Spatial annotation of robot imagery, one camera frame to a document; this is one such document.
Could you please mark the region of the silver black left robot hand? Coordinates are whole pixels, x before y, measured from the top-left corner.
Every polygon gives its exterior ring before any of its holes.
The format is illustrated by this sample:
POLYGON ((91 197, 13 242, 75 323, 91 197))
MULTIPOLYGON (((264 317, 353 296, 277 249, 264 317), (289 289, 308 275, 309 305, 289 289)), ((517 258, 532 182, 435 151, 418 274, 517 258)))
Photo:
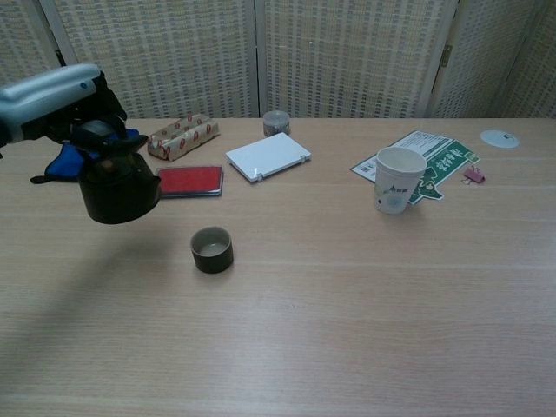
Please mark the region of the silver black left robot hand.
POLYGON ((67 142, 75 126, 102 121, 118 131, 127 114, 93 63, 51 69, 1 88, 1 145, 43 136, 67 142))

